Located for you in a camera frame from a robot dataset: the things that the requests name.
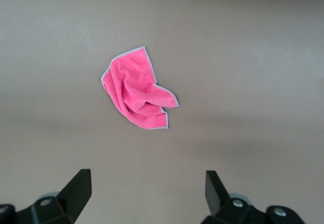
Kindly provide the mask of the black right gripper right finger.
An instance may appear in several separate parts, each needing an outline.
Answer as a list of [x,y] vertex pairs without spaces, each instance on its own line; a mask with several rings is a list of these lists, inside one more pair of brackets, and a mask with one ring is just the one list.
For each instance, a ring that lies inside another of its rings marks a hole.
[[256,209],[246,196],[228,193],[214,170],[206,171],[205,198],[211,214],[202,224],[266,223],[266,214]]

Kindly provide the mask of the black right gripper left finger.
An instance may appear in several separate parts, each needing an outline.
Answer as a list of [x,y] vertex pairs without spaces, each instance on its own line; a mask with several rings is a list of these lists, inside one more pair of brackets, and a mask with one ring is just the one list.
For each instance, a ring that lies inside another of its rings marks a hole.
[[81,169],[60,191],[16,212],[15,223],[75,223],[91,197],[91,170]]

